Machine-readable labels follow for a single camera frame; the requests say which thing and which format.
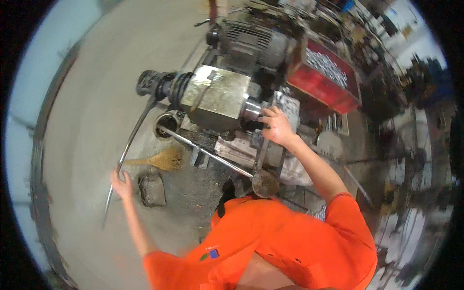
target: concrete floor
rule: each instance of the concrete floor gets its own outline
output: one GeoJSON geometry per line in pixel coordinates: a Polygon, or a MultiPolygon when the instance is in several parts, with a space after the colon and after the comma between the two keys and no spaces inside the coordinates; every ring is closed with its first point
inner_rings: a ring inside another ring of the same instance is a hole
{"type": "MultiPolygon", "coordinates": [[[[101,229],[109,173],[147,100],[135,92],[140,73],[179,69],[206,33],[207,26],[193,27],[205,18],[197,13],[199,2],[123,1],[89,32],[60,89],[46,131],[44,181],[51,195],[56,244],[80,289],[149,288],[117,195],[101,229]]],[[[127,158],[179,146],[153,134],[154,119],[164,110],[161,106],[150,112],[127,158]]],[[[137,203],[159,247],[176,255],[185,254],[206,236],[222,183],[235,176],[214,161],[208,170],[194,168],[188,164],[190,155],[185,150],[187,164],[180,172],[161,174],[165,207],[137,203]]],[[[133,177],[153,170],[123,169],[133,177]]]]}

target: red container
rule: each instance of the red container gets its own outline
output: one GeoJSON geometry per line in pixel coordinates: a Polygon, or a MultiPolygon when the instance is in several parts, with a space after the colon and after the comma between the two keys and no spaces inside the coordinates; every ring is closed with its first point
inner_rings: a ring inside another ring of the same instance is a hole
{"type": "Polygon", "coordinates": [[[303,92],[308,98],[300,99],[302,108],[311,110],[314,100],[309,98],[324,104],[328,108],[327,114],[330,111],[344,114],[358,108],[361,105],[361,97],[354,69],[325,46],[311,39],[308,39],[307,47],[314,52],[326,54],[342,72],[346,73],[348,86],[343,89],[330,78],[311,68],[306,62],[306,47],[302,46],[301,53],[294,55],[293,65],[287,77],[287,83],[303,92]]]}

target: printed logo on shirt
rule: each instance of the printed logo on shirt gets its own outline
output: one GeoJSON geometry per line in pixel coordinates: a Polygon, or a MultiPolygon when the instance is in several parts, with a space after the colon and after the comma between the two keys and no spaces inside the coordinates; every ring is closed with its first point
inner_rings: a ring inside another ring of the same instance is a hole
{"type": "Polygon", "coordinates": [[[215,246],[207,247],[207,248],[205,248],[205,250],[210,250],[210,249],[214,249],[214,248],[217,248],[217,247],[219,247],[219,244],[217,244],[215,246]]]}
{"type": "Polygon", "coordinates": [[[215,258],[219,257],[218,249],[214,249],[214,250],[209,251],[209,255],[211,256],[211,259],[215,259],[215,258]]]}
{"type": "Polygon", "coordinates": [[[214,249],[214,250],[209,251],[208,253],[203,254],[203,255],[200,257],[199,262],[205,260],[208,256],[210,256],[211,259],[215,259],[215,258],[219,257],[220,255],[219,255],[218,249],[214,249]]]}

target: metal scrap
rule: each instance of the metal scrap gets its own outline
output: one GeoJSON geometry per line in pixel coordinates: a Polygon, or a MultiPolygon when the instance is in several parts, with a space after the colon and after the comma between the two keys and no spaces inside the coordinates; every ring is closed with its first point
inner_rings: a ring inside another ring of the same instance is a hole
{"type": "Polygon", "coordinates": [[[348,87],[348,79],[345,72],[337,67],[337,64],[330,60],[327,54],[314,52],[306,48],[306,63],[316,69],[326,77],[330,78],[334,83],[346,89],[348,87]]]}

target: broom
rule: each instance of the broom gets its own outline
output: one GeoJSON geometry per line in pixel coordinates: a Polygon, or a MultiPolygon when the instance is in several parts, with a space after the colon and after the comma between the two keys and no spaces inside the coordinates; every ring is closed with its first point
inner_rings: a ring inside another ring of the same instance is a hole
{"type": "Polygon", "coordinates": [[[174,172],[182,168],[182,152],[177,148],[170,147],[148,158],[126,160],[124,164],[132,166],[151,165],[163,171],[174,172]]]}

